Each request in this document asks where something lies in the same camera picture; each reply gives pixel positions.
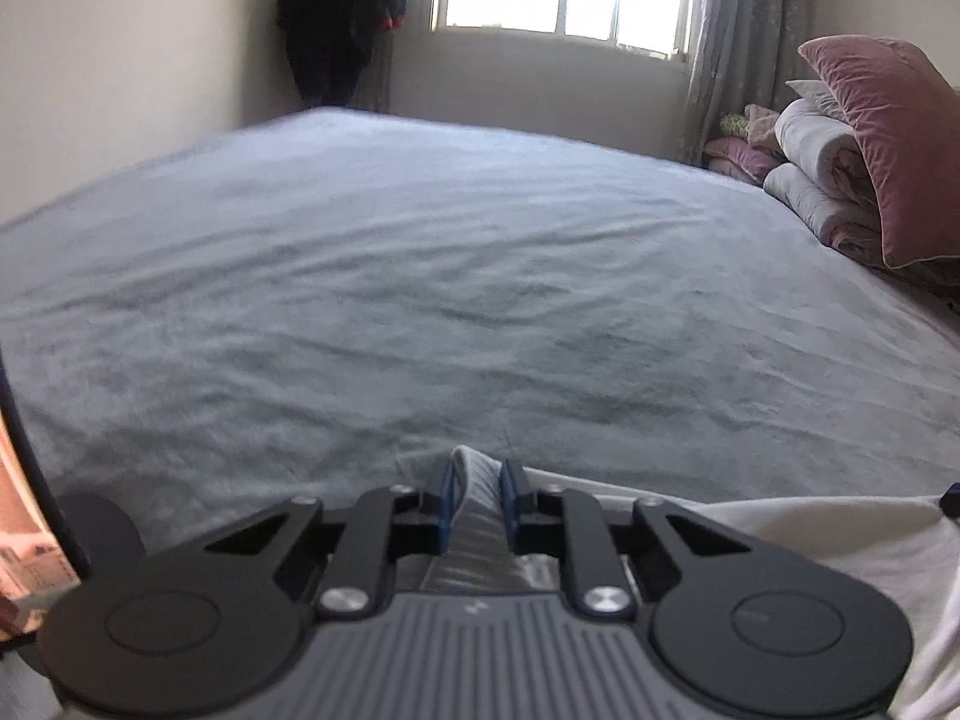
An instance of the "white fabric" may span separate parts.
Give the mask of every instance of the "white fabric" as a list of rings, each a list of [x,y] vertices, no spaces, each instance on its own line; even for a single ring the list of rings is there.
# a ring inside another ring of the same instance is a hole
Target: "white fabric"
[[[833,245],[833,233],[842,224],[856,224],[880,240],[880,215],[849,200],[828,197],[792,162],[771,170],[763,191],[774,196],[810,228],[825,247]]]
[[[860,151],[849,124],[824,116],[806,100],[794,100],[776,120],[774,131],[790,162],[828,196],[847,199],[833,176],[833,165],[842,149]]]
[[[503,555],[496,495],[499,464],[462,447],[469,495],[448,557],[434,560],[426,589],[516,590],[556,586],[546,559]],[[528,471],[531,484],[559,484],[627,509],[647,490]],[[910,621],[914,656],[891,714],[899,720],[960,720],[960,529],[935,498],[810,497],[697,504],[661,496],[872,584]]]
[[[831,119],[836,119],[837,122],[848,124],[847,115],[843,112],[843,105],[833,96],[832,91],[824,81],[801,79],[787,81],[786,85],[824,116],[829,116]]]

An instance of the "pink pillow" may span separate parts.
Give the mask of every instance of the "pink pillow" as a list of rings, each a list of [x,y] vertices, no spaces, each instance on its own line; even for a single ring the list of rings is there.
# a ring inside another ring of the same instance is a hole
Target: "pink pillow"
[[[918,47],[863,35],[800,46],[843,106],[877,188],[883,261],[960,257],[960,98]]]
[[[784,150],[776,141],[776,120],[779,113],[762,105],[750,104],[745,111],[747,114],[747,143],[757,148],[766,148],[775,154],[782,154]]]
[[[759,148],[751,146],[750,143],[741,141],[740,138],[718,138],[715,141],[710,141],[707,146],[704,146],[704,154],[709,157],[730,160],[736,167],[739,167],[753,180],[757,181],[757,184],[761,185],[766,179],[767,173],[771,172],[774,167],[779,167],[781,163],[773,154],[761,151]]]
[[[709,163],[707,164],[707,170],[710,172],[718,172],[720,175],[726,175],[728,178],[733,178],[736,181],[742,181],[744,184],[750,184],[752,187],[760,186],[753,180],[749,175],[746,175],[739,167],[733,164],[728,159],[722,159],[721,157],[712,157]]]

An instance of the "round black disc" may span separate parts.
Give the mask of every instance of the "round black disc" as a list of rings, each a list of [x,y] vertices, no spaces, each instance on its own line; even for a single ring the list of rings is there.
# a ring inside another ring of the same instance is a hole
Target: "round black disc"
[[[902,612],[865,584],[804,562],[726,556],[698,565],[656,608],[652,640],[681,679],[774,717],[888,700],[912,654]]]
[[[88,581],[51,610],[37,643],[61,691],[105,713],[183,716],[280,675],[304,626],[269,577],[235,556],[149,566]]]

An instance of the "silver screw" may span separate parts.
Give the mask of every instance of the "silver screw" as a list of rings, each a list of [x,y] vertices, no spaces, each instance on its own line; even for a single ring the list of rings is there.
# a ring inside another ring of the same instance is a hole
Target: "silver screw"
[[[370,596],[358,587],[330,587],[320,603],[330,611],[360,611],[370,603]]]
[[[630,595],[619,587],[594,587],[584,593],[584,603],[591,611],[612,614],[623,611],[630,605]]]

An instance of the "green cloth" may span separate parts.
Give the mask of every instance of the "green cloth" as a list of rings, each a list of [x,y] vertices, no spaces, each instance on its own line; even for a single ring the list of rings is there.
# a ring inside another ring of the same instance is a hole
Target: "green cloth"
[[[728,138],[747,140],[747,117],[742,113],[728,113],[720,119],[720,131]]]

